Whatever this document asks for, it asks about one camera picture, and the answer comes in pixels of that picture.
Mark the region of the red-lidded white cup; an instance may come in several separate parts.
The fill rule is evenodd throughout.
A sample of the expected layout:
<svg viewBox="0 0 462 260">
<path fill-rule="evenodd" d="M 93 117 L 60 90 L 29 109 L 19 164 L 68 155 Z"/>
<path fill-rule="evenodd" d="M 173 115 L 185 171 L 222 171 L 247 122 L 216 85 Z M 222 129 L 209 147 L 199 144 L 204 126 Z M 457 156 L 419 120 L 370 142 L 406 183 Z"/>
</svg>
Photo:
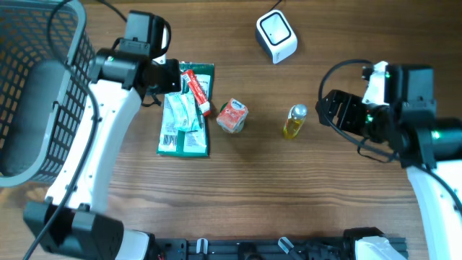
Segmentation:
<svg viewBox="0 0 462 260">
<path fill-rule="evenodd" d="M 236 134 L 242 131 L 248 108 L 240 101 L 231 98 L 217 116 L 217 123 L 228 133 Z"/>
</svg>

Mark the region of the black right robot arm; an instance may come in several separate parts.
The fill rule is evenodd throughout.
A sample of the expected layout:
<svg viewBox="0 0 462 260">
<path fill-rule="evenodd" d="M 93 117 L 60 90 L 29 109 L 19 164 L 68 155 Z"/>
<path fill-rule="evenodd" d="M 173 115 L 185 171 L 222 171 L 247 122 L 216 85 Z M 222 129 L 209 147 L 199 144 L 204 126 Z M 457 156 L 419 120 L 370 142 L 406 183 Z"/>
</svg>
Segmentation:
<svg viewBox="0 0 462 260">
<path fill-rule="evenodd" d="M 364 96 L 323 92 L 338 69 L 362 65 Z M 461 120 L 438 118 L 434 70 L 423 64 L 373 64 L 351 59 L 321 80 L 315 109 L 319 121 L 368 150 L 379 163 L 398 162 L 418 201 L 431 259 L 461 258 Z"/>
</svg>

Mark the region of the red stick sachet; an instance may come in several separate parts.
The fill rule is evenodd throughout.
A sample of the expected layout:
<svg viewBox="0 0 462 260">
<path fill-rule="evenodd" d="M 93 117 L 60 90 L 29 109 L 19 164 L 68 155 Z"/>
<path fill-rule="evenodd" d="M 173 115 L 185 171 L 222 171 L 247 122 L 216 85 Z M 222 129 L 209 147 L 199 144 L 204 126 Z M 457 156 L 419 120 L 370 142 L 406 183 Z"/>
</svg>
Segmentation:
<svg viewBox="0 0 462 260">
<path fill-rule="evenodd" d="M 182 79 L 186 82 L 196 99 L 201 114 L 207 117 L 211 113 L 211 106 L 208 97 L 205 95 L 194 72 L 189 69 L 181 74 Z"/>
</svg>

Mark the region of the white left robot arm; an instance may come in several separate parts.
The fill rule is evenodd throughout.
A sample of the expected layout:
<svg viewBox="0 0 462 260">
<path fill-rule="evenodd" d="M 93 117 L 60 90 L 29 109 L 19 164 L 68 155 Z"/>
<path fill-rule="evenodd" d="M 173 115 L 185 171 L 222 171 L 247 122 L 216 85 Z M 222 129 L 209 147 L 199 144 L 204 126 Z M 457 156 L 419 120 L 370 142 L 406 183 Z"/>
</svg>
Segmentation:
<svg viewBox="0 0 462 260">
<path fill-rule="evenodd" d="M 125 228 L 105 210 L 113 166 L 144 96 L 180 90 L 179 63 L 165 56 L 171 37 L 165 19 L 132 11 L 125 35 L 91 60 L 86 106 L 64 166 L 45 200 L 23 212 L 34 246 L 78 259 L 160 257 L 153 234 Z"/>
</svg>

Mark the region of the light teal wipes packet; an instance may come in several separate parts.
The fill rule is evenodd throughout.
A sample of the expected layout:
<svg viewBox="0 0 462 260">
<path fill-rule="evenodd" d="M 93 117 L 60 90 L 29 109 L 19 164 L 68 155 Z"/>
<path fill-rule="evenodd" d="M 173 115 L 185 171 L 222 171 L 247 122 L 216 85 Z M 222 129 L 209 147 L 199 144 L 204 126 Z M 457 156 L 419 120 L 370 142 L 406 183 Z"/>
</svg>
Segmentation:
<svg viewBox="0 0 462 260">
<path fill-rule="evenodd" d="M 178 131 L 191 132 L 201 128 L 196 99 L 192 92 L 168 94 L 167 100 L 173 110 L 175 128 Z"/>
</svg>

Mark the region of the green 3M glove package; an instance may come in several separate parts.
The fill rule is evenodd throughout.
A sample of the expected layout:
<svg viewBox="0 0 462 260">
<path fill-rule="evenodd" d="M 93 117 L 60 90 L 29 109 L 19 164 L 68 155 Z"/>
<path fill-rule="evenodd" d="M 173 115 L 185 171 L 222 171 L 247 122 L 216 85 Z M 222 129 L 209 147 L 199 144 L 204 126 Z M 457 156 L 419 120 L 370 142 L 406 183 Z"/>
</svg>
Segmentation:
<svg viewBox="0 0 462 260">
<path fill-rule="evenodd" d="M 186 82 L 182 79 L 181 91 L 173 93 L 192 92 Z M 160 129 L 159 144 L 157 153 L 159 155 L 169 155 L 174 157 L 208 157 L 209 156 L 209 137 L 207 119 L 201 114 L 196 102 L 196 109 L 201 128 L 198 131 L 184 132 L 175 128 L 173 110 L 165 95 L 164 108 L 162 114 L 162 126 Z"/>
</svg>

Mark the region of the yellow liquid Vim bottle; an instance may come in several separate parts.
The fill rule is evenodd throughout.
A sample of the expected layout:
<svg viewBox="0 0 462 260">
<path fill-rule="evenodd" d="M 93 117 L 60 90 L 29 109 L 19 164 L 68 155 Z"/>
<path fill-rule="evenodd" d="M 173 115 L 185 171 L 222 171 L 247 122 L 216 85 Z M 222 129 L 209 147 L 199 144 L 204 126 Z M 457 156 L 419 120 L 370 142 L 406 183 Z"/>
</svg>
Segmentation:
<svg viewBox="0 0 462 260">
<path fill-rule="evenodd" d="M 283 127 L 283 137 L 285 139 L 293 139 L 298 135 L 307 114 L 308 107 L 304 104 L 296 104 L 290 109 Z"/>
</svg>

